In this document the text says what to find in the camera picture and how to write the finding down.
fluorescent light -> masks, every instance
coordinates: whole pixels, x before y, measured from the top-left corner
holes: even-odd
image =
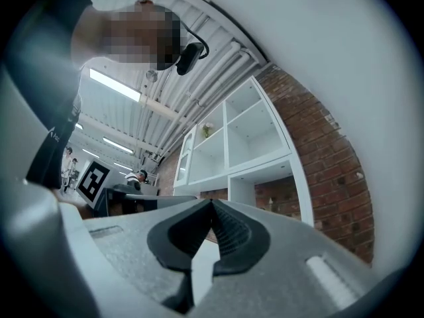
[[[99,156],[96,156],[94,153],[88,152],[87,150],[82,149],[85,153],[91,154],[92,156],[95,156],[96,158],[98,158]]]
[[[132,100],[139,102],[140,101],[140,92],[133,90],[132,88],[129,88],[128,86],[125,86],[124,84],[109,78],[105,76],[104,74],[97,72],[90,68],[90,78],[98,81],[99,83],[102,83],[103,85],[106,85],[107,87],[110,87],[111,89],[114,89],[116,92],[119,92],[120,94],[125,95],[128,98],[131,98]]]
[[[117,144],[116,142],[113,142],[112,140],[109,140],[108,138],[103,137],[103,140],[105,142],[107,142],[108,144],[110,144],[110,145],[116,146],[117,148],[120,148],[121,150],[124,150],[125,152],[131,153],[131,154],[134,153],[133,150],[130,150],[129,148],[126,148],[126,147],[124,147],[124,146],[122,146],[120,144]]]
[[[126,166],[122,166],[122,165],[119,165],[119,164],[117,164],[116,162],[114,162],[114,164],[115,164],[116,166],[119,166],[119,167],[125,168],[125,169],[130,170],[130,171],[132,171],[132,170],[133,170],[132,168],[129,168],[129,167],[126,167]]]

neck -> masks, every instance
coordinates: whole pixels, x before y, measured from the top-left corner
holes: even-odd
[[[109,14],[87,7],[72,33],[71,59],[81,69],[92,58],[103,55],[103,33]]]

black cable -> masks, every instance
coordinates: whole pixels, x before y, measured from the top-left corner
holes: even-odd
[[[197,34],[195,34],[190,28],[188,28],[188,26],[181,21],[181,24],[183,24],[184,28],[192,35],[194,36],[196,39],[198,39],[198,41],[200,41],[202,43],[202,45],[204,45],[205,49],[206,49],[206,53],[202,56],[199,57],[200,59],[204,59],[209,55],[209,46],[207,45],[206,41],[204,41],[204,39],[202,39],[200,36],[198,36]]]

black headset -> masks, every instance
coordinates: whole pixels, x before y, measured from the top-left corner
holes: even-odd
[[[182,21],[180,22],[191,35],[200,41],[188,44],[181,53],[180,59],[178,60],[176,66],[178,75],[184,76],[193,69],[195,63],[198,60],[204,59],[209,55],[209,46],[207,45],[206,41],[204,41],[204,39],[195,34],[190,28],[188,28],[185,23]],[[206,49],[206,53],[201,56],[200,54],[204,49]]]

white cabinet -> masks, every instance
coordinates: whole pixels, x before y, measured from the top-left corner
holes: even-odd
[[[205,123],[214,125],[208,138],[201,130]],[[299,202],[305,221],[313,224],[306,177],[293,142],[268,96],[249,78],[185,136],[174,193],[198,195],[228,187],[230,201],[254,205],[256,184],[291,175],[298,192],[304,193]]]

